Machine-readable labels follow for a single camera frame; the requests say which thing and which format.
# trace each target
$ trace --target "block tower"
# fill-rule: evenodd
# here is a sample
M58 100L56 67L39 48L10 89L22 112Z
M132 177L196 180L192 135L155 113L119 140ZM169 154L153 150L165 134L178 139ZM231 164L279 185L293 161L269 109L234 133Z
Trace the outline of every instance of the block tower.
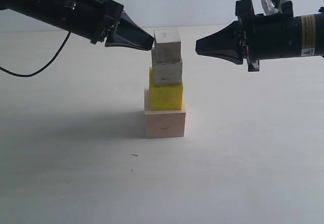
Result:
M177 28L156 29L151 50L149 88L145 90L147 138L184 137L181 39Z

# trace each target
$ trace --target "warning label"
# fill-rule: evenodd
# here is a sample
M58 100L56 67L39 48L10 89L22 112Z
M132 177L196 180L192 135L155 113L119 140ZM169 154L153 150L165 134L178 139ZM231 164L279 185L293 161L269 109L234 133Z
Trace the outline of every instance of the warning label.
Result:
M315 48L302 49L301 56L313 56L315 55Z
M302 20L302 49L315 48L316 23L314 15L301 16Z

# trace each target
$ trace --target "yellow label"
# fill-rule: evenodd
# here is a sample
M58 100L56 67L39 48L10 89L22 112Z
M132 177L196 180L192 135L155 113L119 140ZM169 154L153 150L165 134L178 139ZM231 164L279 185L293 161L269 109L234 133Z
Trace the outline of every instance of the yellow label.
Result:
M315 48L316 23L314 15L301 16L302 20L302 49Z

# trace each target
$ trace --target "pale wooden block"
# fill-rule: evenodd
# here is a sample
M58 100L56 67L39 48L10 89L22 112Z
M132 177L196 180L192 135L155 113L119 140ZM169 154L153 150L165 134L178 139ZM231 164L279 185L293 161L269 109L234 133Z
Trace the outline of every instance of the pale wooden block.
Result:
M181 39L177 28L162 28L154 31L154 47L157 63L172 63L181 60Z
M155 48L152 48L151 55L154 85L180 85L182 83L182 59L173 63L157 63Z
M149 102L149 89L144 92L144 112L146 138L175 138L184 137L186 110L151 111Z

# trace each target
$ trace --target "white wall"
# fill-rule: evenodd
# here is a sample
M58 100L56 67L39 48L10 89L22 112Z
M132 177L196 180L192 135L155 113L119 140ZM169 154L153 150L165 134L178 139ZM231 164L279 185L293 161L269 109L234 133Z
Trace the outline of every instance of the white wall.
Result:
M115 0L142 27L227 24L236 19L236 0ZM260 0L253 0L263 13ZM293 0L296 15L316 13L324 0ZM12 11L0 12L0 32L53 30L53 26Z

